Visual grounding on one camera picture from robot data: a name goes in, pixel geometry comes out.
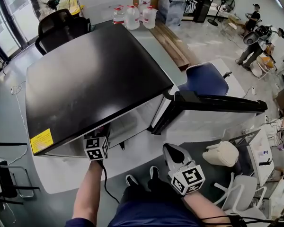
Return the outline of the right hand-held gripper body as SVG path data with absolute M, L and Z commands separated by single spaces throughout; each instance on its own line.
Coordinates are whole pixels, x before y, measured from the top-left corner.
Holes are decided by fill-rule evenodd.
M 171 178 L 171 185 L 182 196 L 199 190 L 205 182 L 205 175 L 200 165 L 196 165 L 193 161 L 182 165 L 177 170 L 168 172 Z

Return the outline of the person's right forearm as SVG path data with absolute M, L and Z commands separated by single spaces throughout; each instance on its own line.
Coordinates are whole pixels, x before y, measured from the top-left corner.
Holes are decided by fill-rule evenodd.
M 226 213 L 198 191 L 185 195 L 184 201 L 205 227 L 232 227 Z

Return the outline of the glass entrance door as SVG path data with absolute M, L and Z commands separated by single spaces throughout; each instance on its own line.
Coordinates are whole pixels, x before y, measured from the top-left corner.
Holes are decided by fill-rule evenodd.
M 0 0 L 0 53 L 11 60 L 38 37 L 33 0 Z

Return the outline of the person's left shoe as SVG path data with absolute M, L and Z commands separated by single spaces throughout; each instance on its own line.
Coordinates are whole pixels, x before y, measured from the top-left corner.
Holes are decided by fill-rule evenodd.
M 127 175 L 125 177 L 125 181 L 128 186 L 138 186 L 139 185 L 139 183 L 137 182 L 137 180 L 135 179 L 133 175 Z

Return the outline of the person's navy shorts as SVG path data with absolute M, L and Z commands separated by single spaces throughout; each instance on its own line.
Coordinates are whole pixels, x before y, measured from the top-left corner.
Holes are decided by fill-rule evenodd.
M 185 206 L 172 187 L 160 179 L 148 188 L 128 186 L 108 227 L 200 227 L 200 221 Z

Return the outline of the person's right shoe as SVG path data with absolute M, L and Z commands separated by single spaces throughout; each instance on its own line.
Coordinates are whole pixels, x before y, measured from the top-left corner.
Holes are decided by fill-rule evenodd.
M 151 177 L 151 180 L 160 178 L 160 171 L 156 166 L 150 167 L 150 177 Z

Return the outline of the black white striped bag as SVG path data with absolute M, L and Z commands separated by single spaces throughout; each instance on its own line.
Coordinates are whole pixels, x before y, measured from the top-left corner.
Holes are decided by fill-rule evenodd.
M 196 0 L 184 0 L 186 3 L 185 13 L 192 14 L 196 9 L 197 1 Z

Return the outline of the black standing fan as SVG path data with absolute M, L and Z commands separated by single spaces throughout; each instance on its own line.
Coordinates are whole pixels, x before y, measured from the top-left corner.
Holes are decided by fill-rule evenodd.
M 227 17 L 234 7 L 234 0 L 212 0 L 207 21 L 213 26 L 218 26 L 217 19 Z

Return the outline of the cream waste bin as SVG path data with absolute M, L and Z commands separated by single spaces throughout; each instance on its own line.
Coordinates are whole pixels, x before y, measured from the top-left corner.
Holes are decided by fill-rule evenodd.
M 221 141 L 208 146 L 202 156 L 211 165 L 233 167 L 238 161 L 239 151 L 229 141 Z

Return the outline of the black office chair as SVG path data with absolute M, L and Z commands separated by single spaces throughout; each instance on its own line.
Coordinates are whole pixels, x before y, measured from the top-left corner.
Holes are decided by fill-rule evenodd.
M 69 10 L 61 9 L 43 18 L 38 25 L 37 50 L 45 55 L 61 45 L 91 31 L 90 20 L 74 17 Z

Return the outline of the person's left forearm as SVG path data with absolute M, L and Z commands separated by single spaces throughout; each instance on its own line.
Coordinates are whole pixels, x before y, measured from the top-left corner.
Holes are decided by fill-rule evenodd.
M 102 171 L 98 162 L 91 161 L 77 191 L 72 218 L 65 227 L 96 227 Z

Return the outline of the black mini fridge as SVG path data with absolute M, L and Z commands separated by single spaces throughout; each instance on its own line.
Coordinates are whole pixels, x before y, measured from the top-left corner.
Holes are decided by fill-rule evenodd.
M 35 156 L 110 126 L 115 146 L 141 132 L 166 143 L 221 139 L 267 110 L 234 88 L 225 96 L 179 89 L 184 75 L 145 28 L 109 25 L 71 40 L 27 69 L 26 118 Z

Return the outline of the white desk with papers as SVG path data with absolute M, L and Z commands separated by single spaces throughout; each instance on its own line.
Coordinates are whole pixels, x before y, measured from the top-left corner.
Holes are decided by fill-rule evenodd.
M 266 133 L 263 129 L 252 132 L 248 136 L 247 150 L 252 163 L 254 176 L 262 187 L 270 177 L 274 162 Z

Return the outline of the blue plastic bag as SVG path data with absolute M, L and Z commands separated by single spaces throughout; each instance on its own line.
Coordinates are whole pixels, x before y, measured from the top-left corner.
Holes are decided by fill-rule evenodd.
M 157 17 L 166 26 L 179 26 L 185 12 L 184 0 L 158 0 Z

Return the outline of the white plastic chair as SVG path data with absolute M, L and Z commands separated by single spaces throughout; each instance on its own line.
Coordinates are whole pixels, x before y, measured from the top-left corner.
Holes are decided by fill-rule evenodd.
M 218 183 L 215 183 L 214 187 L 224 191 L 224 195 L 214 204 L 222 203 L 222 210 L 233 214 L 247 211 L 257 194 L 260 194 L 260 196 L 254 207 L 259 209 L 267 191 L 265 186 L 258 187 L 257 178 L 248 175 L 235 176 L 234 173 L 231 173 L 231 181 L 228 187 Z

